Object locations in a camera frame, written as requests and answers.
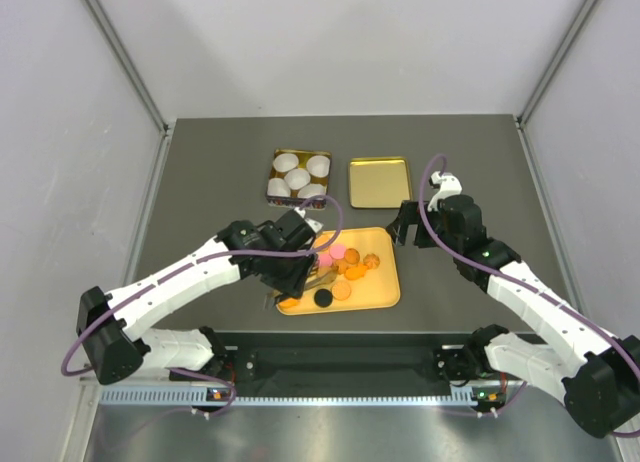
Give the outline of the orange flower cookie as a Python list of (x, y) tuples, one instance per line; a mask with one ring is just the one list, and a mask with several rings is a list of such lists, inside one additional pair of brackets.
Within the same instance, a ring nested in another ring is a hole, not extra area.
[(320, 283), (329, 283), (336, 277), (336, 272), (332, 268), (319, 268), (317, 279)]

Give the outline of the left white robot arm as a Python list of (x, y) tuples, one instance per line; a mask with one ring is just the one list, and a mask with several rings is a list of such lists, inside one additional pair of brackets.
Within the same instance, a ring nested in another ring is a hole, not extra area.
[(98, 382), (111, 385), (138, 371), (185, 369), (216, 378), (227, 356), (212, 329), (175, 331), (157, 323), (205, 294), (256, 277), (298, 298), (317, 256), (320, 222), (303, 209), (255, 225), (235, 221), (170, 266), (125, 287), (93, 287), (79, 302), (76, 332)]

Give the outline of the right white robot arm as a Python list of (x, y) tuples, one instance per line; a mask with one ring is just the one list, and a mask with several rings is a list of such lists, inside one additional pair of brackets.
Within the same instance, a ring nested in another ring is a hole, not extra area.
[(491, 325), (476, 330), (463, 348), (468, 375), (513, 375), (545, 392), (595, 438), (620, 436), (639, 414), (639, 340), (621, 339), (593, 323), (546, 286), (506, 243), (488, 236), (482, 211), (450, 173), (429, 178), (433, 197), (405, 201), (388, 225), (402, 246), (409, 227), (418, 248), (438, 247), (459, 274), (517, 315), (542, 345)]

